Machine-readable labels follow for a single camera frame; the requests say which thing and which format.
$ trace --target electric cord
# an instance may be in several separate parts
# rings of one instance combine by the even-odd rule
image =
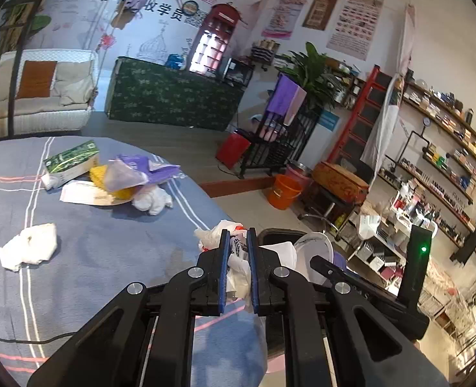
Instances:
[[[222,173],[229,174],[231,176],[237,176],[237,174],[235,174],[235,173],[229,173],[229,172],[226,172],[225,170],[222,170],[220,168],[220,163],[218,163],[216,167],[218,167],[218,170],[220,170]]]
[[[0,337],[0,342],[4,343],[22,343],[22,344],[28,344],[28,345],[44,345],[56,340],[59,340],[63,337],[70,337],[73,336],[76,332],[68,332],[68,333],[62,333],[60,335],[54,336],[46,341],[20,341],[18,339],[3,339]]]

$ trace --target red trash bin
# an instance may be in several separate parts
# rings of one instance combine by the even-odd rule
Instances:
[[[233,132],[218,149],[216,159],[225,164],[229,170],[232,170],[233,166],[240,160],[249,146],[250,141],[247,138]]]

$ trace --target reception counter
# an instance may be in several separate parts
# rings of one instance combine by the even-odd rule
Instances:
[[[243,93],[196,73],[121,56],[112,71],[105,112],[118,121],[223,131]]]

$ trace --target poster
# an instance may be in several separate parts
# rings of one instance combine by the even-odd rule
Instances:
[[[365,61],[384,0],[347,0],[327,48]]]
[[[194,16],[182,12],[186,1],[45,0],[39,15],[48,16],[50,23],[25,47],[98,50],[101,68],[108,70],[119,56],[164,64],[170,54],[189,53],[213,5],[229,3],[240,11],[242,21],[228,52],[241,55],[267,0],[192,0],[199,5]]]
[[[288,40],[307,0],[279,0],[261,36]]]
[[[340,117],[330,112],[329,110],[324,110],[318,119],[318,123],[324,128],[327,128],[330,131],[334,131],[336,124],[340,120]]]
[[[302,27],[325,30],[337,0],[314,0]]]

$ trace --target metal bolt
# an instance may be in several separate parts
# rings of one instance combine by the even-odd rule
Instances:
[[[286,276],[290,275],[290,270],[284,266],[279,266],[273,270],[273,274],[279,278],[286,278]]]
[[[143,284],[139,282],[133,282],[127,287],[127,292],[132,295],[139,294],[141,291],[143,291]]]
[[[188,270],[188,275],[192,278],[200,278],[204,274],[204,270],[202,268],[191,268]]]
[[[338,282],[335,285],[335,289],[340,294],[348,294],[351,292],[351,287],[347,282]]]

